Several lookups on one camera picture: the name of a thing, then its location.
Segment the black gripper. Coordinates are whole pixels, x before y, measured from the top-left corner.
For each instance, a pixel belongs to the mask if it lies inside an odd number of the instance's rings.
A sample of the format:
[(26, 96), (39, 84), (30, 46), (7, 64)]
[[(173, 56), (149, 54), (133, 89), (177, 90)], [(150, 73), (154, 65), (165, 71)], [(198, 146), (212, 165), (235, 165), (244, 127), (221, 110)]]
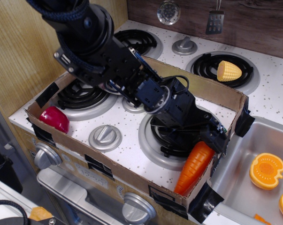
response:
[(200, 139), (216, 153), (223, 153), (227, 146), (224, 126), (210, 112), (196, 106), (195, 97), (177, 77), (162, 79), (162, 87), (170, 91), (169, 100), (161, 113), (155, 115), (161, 123), (176, 130), (196, 130)]

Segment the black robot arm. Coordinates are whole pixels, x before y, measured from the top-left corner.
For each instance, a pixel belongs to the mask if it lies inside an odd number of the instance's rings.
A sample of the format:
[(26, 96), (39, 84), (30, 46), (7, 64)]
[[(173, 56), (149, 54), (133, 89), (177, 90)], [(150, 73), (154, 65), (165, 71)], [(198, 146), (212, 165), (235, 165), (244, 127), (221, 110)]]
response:
[(181, 156), (198, 141), (224, 152), (221, 123), (200, 110), (184, 76), (160, 77), (132, 47), (114, 36), (114, 23), (87, 0), (31, 0), (29, 4), (56, 31), (66, 59), (60, 63), (90, 86), (110, 85), (134, 106), (151, 114), (151, 130), (165, 153)]

